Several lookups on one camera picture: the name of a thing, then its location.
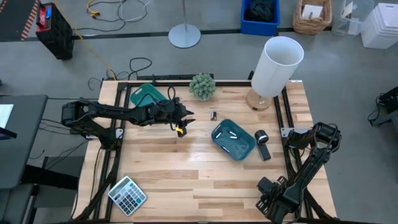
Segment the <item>white storage box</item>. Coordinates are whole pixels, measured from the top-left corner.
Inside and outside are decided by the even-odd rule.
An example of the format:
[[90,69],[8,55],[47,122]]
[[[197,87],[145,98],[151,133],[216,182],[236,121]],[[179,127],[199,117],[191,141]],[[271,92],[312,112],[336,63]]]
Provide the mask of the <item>white storage box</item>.
[[365,21],[364,47],[388,49],[398,42],[398,4],[379,3]]

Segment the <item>wooden tabletop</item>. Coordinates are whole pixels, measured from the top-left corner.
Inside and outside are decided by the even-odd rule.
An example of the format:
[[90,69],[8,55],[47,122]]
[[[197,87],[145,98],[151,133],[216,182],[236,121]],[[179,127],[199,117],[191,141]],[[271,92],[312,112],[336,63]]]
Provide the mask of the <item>wooden tabletop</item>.
[[[118,82],[104,82],[99,102],[114,105],[117,85]],[[166,87],[157,89],[167,96]],[[113,205],[111,221],[267,221],[255,206],[261,196],[256,185],[264,176],[272,181],[276,181],[281,175],[287,177],[274,105],[265,111],[250,109],[245,102],[246,93],[250,90],[248,86],[218,87],[209,101],[194,99],[188,87],[175,89],[182,103],[195,113],[189,118],[195,118],[196,121],[187,126],[188,134],[184,138],[178,138],[169,125],[138,127],[126,123],[118,180],[129,176],[143,189],[148,199],[130,217]],[[313,122],[303,83],[289,82],[287,93],[295,126],[310,128]],[[282,97],[279,99],[287,126]],[[217,121],[210,121],[211,111],[217,112]],[[269,135],[267,147],[272,159],[262,161],[258,149],[254,148],[245,160],[233,161],[210,138],[212,130],[223,119],[232,119],[252,136],[257,130],[264,129]],[[104,127],[110,124],[109,119],[98,118],[96,121]],[[90,201],[99,147],[98,141],[90,141],[88,145],[81,171],[75,216]],[[103,157],[104,150],[100,150],[94,192],[100,179]],[[336,216],[324,167],[311,181],[308,189],[327,213]],[[108,191],[103,195],[100,217],[104,217],[107,193]],[[285,220],[290,221],[293,218],[289,214]]]

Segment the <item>white cylindrical lamp shade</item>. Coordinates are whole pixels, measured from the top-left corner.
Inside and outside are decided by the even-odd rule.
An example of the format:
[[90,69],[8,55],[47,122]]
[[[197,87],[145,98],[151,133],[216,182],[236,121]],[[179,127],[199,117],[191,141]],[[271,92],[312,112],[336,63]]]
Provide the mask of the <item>white cylindrical lamp shade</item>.
[[294,39],[269,39],[251,80],[253,90],[263,97],[279,95],[303,58],[304,50]]

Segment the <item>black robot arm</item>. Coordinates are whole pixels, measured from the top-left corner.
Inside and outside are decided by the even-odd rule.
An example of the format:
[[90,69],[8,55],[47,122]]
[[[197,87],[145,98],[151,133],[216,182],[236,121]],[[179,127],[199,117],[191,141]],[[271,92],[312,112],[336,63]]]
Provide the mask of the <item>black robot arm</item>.
[[331,153],[338,150],[341,134],[334,125],[317,123],[306,133],[291,131],[284,141],[285,147],[305,149],[311,146],[311,152],[303,166],[293,178],[287,180],[281,176],[272,183],[263,177],[258,183],[262,192],[256,207],[273,223],[282,223],[288,213],[293,213],[302,204],[304,189],[317,174],[319,169],[328,162]]
[[103,149],[114,149],[118,144],[116,131],[104,128],[93,118],[111,118],[129,121],[131,124],[146,126],[152,124],[175,124],[178,137],[187,134],[186,126],[194,119],[182,120],[193,112],[181,104],[178,97],[171,100],[161,100],[133,109],[104,105],[81,98],[79,101],[62,106],[62,124],[71,128],[83,137],[87,134],[96,136]]

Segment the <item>gray floor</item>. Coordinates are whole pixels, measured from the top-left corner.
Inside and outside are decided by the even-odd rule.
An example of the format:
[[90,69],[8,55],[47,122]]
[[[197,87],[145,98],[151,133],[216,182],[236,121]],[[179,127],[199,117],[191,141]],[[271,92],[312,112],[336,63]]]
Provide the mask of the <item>gray floor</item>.
[[[281,27],[290,27],[295,3],[293,0],[281,1]],[[200,29],[239,28],[240,1],[187,2],[190,20]],[[93,26],[98,22],[87,18],[85,3],[81,1],[61,1],[60,4],[79,25]],[[181,16],[175,12],[179,9],[178,0],[152,0],[148,5],[148,17],[130,24],[121,33],[168,31],[181,22]],[[305,59],[292,78],[304,81],[314,121],[334,122],[343,135],[340,150],[326,165],[338,216],[343,220],[396,223],[397,133],[390,124],[371,127],[366,117],[374,109],[375,97],[398,84],[398,45],[388,50],[373,50],[365,49],[360,37],[346,39],[330,32],[322,32],[315,37],[293,32],[280,34],[297,40],[305,50]],[[154,64],[140,75],[209,72],[214,73],[217,79],[246,79],[248,72],[255,68],[267,39],[242,34],[203,35],[198,45],[185,50],[173,47],[167,37],[97,39],[88,43],[115,72],[128,70],[130,58],[147,57]],[[0,52],[3,55],[0,77],[4,83],[0,88],[1,94],[98,96],[99,86],[93,83],[97,88],[91,91],[87,81],[90,77],[104,77],[105,69],[81,41],[75,42],[74,57],[67,62],[55,60],[40,42],[3,42],[0,43]],[[133,67],[139,68],[143,64],[136,63]],[[59,120],[63,104],[64,101],[49,101],[45,117]],[[57,156],[81,141],[76,136],[40,132],[32,157],[43,149],[46,156]],[[84,154],[85,148],[82,147],[72,155]],[[42,157],[29,163],[39,166]],[[35,222],[65,220],[71,207],[72,203],[41,209]]]

